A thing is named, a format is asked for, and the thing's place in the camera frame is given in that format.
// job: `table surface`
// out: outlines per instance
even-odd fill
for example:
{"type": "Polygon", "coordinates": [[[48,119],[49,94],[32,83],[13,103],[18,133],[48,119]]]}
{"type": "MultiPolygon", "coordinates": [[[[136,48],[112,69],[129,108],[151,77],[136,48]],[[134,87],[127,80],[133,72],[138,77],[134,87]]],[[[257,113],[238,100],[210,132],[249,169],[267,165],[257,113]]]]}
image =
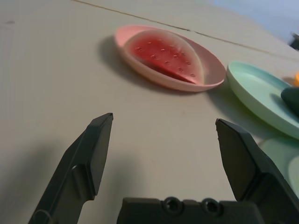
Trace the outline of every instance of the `table surface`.
{"type": "MultiPolygon", "coordinates": [[[[106,167],[99,194],[84,205],[79,224],[116,223],[125,196],[234,200],[217,118],[241,125],[257,142],[282,135],[246,109],[226,83],[188,94],[143,80],[120,59],[113,34],[127,24],[172,30],[208,48],[224,66],[240,60],[284,79],[299,71],[297,55],[284,55],[293,52],[287,45],[279,46],[282,54],[265,53],[75,1],[2,1],[5,7],[10,13],[0,17],[1,223],[30,219],[67,147],[107,112],[114,121],[106,167]]],[[[172,12],[168,18],[178,19],[172,12]]],[[[273,42],[271,50],[277,43],[260,38],[273,42]]]]}
{"type": "Polygon", "coordinates": [[[200,3],[205,2],[204,0],[77,1],[187,29],[190,32],[250,49],[299,60],[299,54],[294,49],[286,47],[285,43],[273,37],[250,18],[224,8],[200,3]]]}

